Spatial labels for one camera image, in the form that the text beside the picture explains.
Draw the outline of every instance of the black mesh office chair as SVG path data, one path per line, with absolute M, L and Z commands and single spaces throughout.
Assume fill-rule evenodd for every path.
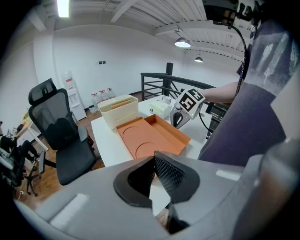
M 66 185 L 88 172 L 96 162 L 93 141 L 84 126 L 77 126 L 65 89 L 56 89 L 52 79 L 29 92 L 29 116 L 56 152 L 57 176 Z

